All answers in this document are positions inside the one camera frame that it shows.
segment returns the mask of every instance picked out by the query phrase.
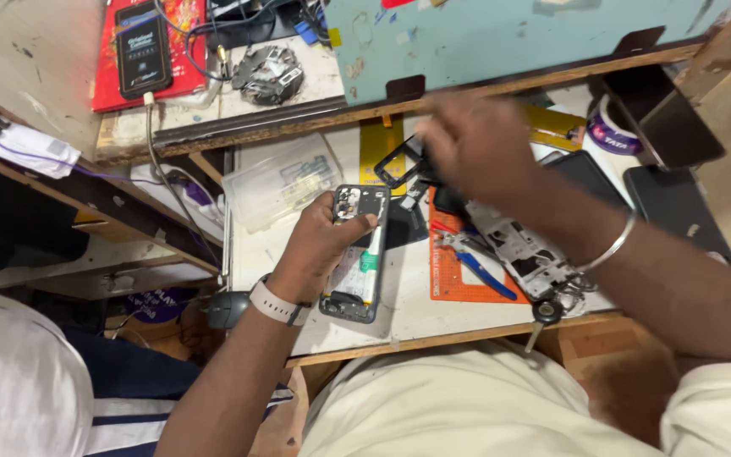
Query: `silver bangle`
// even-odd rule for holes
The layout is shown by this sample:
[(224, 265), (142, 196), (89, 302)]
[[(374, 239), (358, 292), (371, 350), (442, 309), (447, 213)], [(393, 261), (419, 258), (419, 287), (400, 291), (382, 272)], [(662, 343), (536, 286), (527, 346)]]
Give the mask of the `silver bangle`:
[(628, 216), (628, 221), (624, 225), (624, 230), (622, 230), (622, 234), (620, 235), (620, 237), (618, 237), (616, 239), (614, 244), (612, 244), (611, 247), (609, 247), (608, 250), (605, 251), (602, 255), (600, 255), (598, 258), (592, 260), (588, 264), (581, 265), (579, 267), (574, 267), (574, 271), (576, 271), (577, 273), (585, 273), (585, 272), (591, 270), (592, 268), (599, 266), (606, 260), (610, 259), (611, 256), (614, 255), (619, 250), (619, 248), (622, 247), (622, 245), (624, 245), (624, 241), (626, 239), (628, 239), (628, 235), (630, 235), (630, 233), (632, 231), (634, 231), (634, 226), (636, 225), (636, 219), (637, 219), (636, 213), (635, 212), (630, 213), (630, 216)]

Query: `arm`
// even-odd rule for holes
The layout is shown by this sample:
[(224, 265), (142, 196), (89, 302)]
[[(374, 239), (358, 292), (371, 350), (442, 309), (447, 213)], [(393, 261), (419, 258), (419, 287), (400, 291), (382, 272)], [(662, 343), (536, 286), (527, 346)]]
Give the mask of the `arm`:
[[(345, 249), (377, 223), (374, 215), (360, 215), (335, 226), (332, 201), (326, 192), (303, 211), (267, 280), (283, 300), (312, 303)], [(171, 412), (155, 457), (247, 455), (299, 331), (249, 306)]]
[[(532, 157), (512, 102), (440, 99), (420, 124), (442, 178), (557, 244), (574, 265), (603, 254), (627, 215)], [(731, 267), (638, 222), (625, 244), (588, 273), (612, 302), (680, 355), (731, 360)]]

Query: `smartwatch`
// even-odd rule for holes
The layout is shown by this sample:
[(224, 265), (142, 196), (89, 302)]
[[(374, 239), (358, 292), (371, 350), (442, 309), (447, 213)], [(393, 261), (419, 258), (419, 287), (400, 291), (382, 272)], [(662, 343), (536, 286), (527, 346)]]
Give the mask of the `smartwatch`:
[(287, 327), (303, 325), (310, 315), (311, 305), (290, 303), (276, 297), (265, 284), (268, 277), (269, 273), (262, 276), (253, 286), (253, 291), (250, 292), (250, 303), (256, 306), (264, 316), (283, 322)]

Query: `orange repair mat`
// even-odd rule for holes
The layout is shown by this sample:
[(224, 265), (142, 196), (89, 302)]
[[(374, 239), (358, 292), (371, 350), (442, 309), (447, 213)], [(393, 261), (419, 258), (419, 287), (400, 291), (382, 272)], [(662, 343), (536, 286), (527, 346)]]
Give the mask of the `orange repair mat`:
[[(431, 202), (430, 221), (438, 221), (454, 230), (462, 230), (464, 222), (454, 215), (438, 212), (433, 207), (435, 189), (431, 187), (428, 201)], [(495, 292), (492, 287), (484, 285), (468, 285), (462, 282), (462, 263), (456, 258), (456, 253), (449, 247), (437, 245), (435, 240), (441, 235), (432, 228), (429, 243), (431, 246), (431, 300), (447, 300), (450, 302), (484, 302), (484, 303), (529, 303), (521, 288), (515, 284), (510, 275), (504, 275), (503, 285), (509, 287), (517, 300), (510, 300)], [(482, 256), (477, 255), (479, 262)]]

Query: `blue board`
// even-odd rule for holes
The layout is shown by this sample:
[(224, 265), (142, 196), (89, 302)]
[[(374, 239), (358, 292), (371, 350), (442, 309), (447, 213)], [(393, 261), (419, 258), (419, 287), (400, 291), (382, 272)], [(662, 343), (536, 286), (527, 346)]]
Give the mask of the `blue board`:
[(428, 90), (610, 55), (627, 33), (665, 26), (659, 44), (702, 35), (731, 0), (333, 0), (328, 26), (346, 100), (386, 98), (385, 85), (425, 75)]

